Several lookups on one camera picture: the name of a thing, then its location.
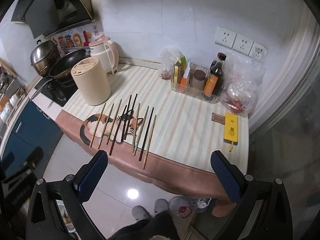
cabinet door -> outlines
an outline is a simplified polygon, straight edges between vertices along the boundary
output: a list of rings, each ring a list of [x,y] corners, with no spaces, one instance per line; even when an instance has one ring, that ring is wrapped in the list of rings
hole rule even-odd
[[[48,153],[56,146],[61,130],[32,101],[28,102],[19,116],[13,133],[33,147],[41,147]]]
[[[6,176],[9,177],[17,171],[19,171],[22,168],[23,163],[33,152],[33,150],[34,147],[32,147],[24,140],[20,139],[18,136],[12,133],[8,139],[3,154],[3,156],[6,156],[9,152],[12,152],[14,155],[14,161],[5,171]]]

electric kettle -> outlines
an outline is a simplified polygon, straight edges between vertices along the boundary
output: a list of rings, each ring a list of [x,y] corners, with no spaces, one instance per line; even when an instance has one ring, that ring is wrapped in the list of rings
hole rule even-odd
[[[118,72],[119,53],[116,45],[110,40],[110,37],[104,36],[95,39],[89,43],[90,56],[100,60],[106,76]]]

range hood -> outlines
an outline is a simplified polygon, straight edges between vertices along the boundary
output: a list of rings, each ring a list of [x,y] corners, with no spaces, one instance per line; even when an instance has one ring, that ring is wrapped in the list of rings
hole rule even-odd
[[[60,33],[92,20],[91,0],[19,0],[11,19],[27,23],[34,38]]]

bottle cap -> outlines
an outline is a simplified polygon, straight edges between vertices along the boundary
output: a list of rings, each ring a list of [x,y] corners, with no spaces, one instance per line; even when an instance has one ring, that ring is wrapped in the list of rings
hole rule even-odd
[[[226,54],[223,54],[222,52],[219,52],[217,56],[221,60],[226,60],[226,58],[227,58]]]

yellow power bank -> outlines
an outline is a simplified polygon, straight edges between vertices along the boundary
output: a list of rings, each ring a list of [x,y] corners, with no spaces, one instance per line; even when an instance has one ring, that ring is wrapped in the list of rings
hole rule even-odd
[[[223,141],[238,145],[238,116],[226,113]]]

